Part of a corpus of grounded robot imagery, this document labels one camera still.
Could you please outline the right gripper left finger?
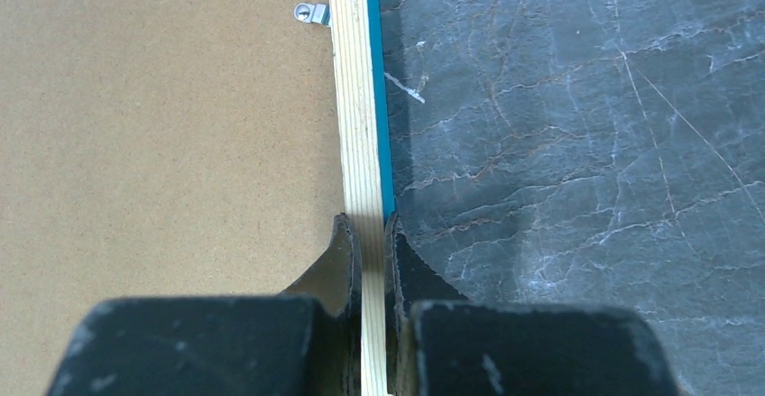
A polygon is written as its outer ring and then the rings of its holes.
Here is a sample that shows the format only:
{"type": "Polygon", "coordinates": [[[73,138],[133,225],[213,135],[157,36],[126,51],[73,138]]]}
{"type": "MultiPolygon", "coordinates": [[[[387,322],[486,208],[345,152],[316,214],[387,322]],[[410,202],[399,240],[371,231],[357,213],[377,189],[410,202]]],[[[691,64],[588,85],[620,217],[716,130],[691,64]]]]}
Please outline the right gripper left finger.
{"type": "Polygon", "coordinates": [[[127,297],[76,326],[51,395],[358,395],[361,251],[337,215],[329,245],[275,295],[127,297]]]}

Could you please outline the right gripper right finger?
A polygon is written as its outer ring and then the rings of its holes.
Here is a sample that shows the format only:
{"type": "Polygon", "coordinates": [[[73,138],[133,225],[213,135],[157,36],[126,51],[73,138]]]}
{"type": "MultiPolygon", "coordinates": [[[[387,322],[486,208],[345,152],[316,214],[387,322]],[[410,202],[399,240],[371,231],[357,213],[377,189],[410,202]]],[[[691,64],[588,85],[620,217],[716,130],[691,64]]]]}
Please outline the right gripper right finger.
{"type": "Polygon", "coordinates": [[[679,395],[650,326],[628,309],[468,299],[385,227],[387,387],[395,395],[679,395]]]}

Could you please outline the light wooden picture frame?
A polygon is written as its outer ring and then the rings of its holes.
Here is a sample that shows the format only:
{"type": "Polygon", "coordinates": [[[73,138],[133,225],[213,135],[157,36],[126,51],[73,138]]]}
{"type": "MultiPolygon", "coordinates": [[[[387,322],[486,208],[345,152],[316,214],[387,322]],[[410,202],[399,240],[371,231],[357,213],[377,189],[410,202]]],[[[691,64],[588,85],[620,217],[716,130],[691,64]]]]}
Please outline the light wooden picture frame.
{"type": "Polygon", "coordinates": [[[385,235],[368,0],[329,0],[346,213],[362,255],[361,391],[385,395],[385,235]]]}

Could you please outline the brown cardboard backing board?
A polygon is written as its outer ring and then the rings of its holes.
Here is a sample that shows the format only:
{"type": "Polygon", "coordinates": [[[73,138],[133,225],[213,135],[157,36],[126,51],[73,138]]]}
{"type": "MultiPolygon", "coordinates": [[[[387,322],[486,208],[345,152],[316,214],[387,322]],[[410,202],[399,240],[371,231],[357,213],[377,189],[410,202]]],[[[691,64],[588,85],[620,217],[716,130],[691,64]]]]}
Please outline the brown cardboard backing board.
{"type": "Polygon", "coordinates": [[[1,0],[1,392],[122,296],[282,290],[343,208],[326,0],[1,0]]]}

